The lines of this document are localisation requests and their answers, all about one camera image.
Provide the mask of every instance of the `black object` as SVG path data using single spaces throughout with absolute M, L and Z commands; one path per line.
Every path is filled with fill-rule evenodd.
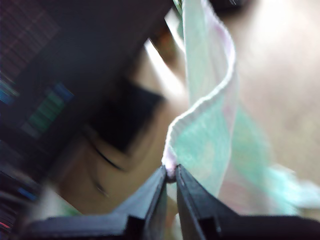
M 25 228 L 22 239 L 161 240 L 164 238 L 166 208 L 166 170 L 162 166 L 112 213 L 34 222 Z
M 172 0 L 2 0 L 0 141 L 41 181 Z
M 175 171 L 184 240 L 320 239 L 320 223 L 299 216 L 242 216 L 208 193 L 181 165 Z M 56 217 L 25 228 L 26 240 L 164 237 L 167 206 L 164 166 L 112 213 Z
M 90 120 L 90 125 L 103 140 L 125 153 L 138 131 L 148 125 L 163 99 L 122 76 L 112 97 Z
M 182 165 L 175 176 L 184 240 L 320 239 L 320 223 L 315 220 L 238 215 L 208 193 Z
M 238 8 L 244 5 L 247 0 L 209 0 L 215 11 L 225 10 L 230 8 Z

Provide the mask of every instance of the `wooden floor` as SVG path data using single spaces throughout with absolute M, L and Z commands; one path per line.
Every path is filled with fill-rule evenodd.
M 249 0 L 220 16 L 236 45 L 240 100 L 266 133 L 274 160 L 320 185 L 319 12 L 318 0 Z M 188 107 L 184 53 L 177 45 L 175 49 L 175 57 L 164 63 L 147 42 L 130 74 L 137 84 L 166 98 L 132 156 L 98 143 L 128 172 L 104 162 L 86 141 L 79 144 L 60 193 L 83 214 L 108 213 L 161 164 L 168 125 Z M 88 159 L 89 165 L 97 161 L 97 175 L 109 197 L 88 177 Z

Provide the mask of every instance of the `floor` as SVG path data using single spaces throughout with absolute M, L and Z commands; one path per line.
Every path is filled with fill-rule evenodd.
M 320 185 L 319 11 L 318 0 L 249 0 L 220 17 L 236 45 L 240 101 L 266 133 L 274 160 Z M 101 151 L 127 172 L 104 162 L 80 140 L 60 194 L 83 214 L 110 212 L 161 164 L 168 125 L 188 107 L 184 52 L 179 42 L 171 44 L 174 56 L 164 63 L 147 41 L 130 72 L 134 82 L 166 98 L 131 157 L 97 141 Z M 88 177 L 88 159 L 97 163 L 108 197 Z M 320 216 L 314 211 L 307 215 Z

